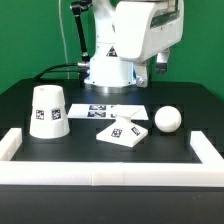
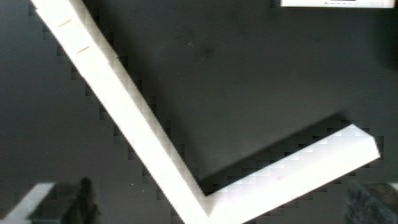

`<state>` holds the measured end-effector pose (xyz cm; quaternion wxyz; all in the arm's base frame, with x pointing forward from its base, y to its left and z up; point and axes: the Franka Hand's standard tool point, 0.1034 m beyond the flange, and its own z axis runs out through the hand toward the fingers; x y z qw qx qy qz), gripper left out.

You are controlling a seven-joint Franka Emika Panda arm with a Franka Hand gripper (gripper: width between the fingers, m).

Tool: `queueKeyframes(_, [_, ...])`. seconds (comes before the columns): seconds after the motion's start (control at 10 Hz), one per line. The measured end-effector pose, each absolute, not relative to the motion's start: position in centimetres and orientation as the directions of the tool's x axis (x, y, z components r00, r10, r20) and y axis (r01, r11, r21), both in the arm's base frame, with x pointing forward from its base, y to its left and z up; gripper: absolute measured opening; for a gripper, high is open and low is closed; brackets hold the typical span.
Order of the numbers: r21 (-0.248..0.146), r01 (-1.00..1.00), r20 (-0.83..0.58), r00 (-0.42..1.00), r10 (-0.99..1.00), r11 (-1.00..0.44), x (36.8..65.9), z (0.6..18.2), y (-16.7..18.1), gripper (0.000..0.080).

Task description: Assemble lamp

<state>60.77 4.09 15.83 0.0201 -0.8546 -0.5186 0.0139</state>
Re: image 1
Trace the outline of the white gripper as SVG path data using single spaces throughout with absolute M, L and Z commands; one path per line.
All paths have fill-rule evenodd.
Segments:
M 172 45 L 183 34 L 184 2 L 121 1 L 115 12 L 115 49 L 121 60 L 144 62 L 157 54 L 155 72 L 165 74 Z M 145 64 L 135 64 L 136 85 L 148 85 Z

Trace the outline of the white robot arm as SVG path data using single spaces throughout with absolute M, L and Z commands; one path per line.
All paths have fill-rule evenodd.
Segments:
M 87 88 L 120 93 L 149 82 L 148 62 L 158 74 L 167 71 L 170 47 L 183 34 L 184 0 L 93 0 L 95 54 Z

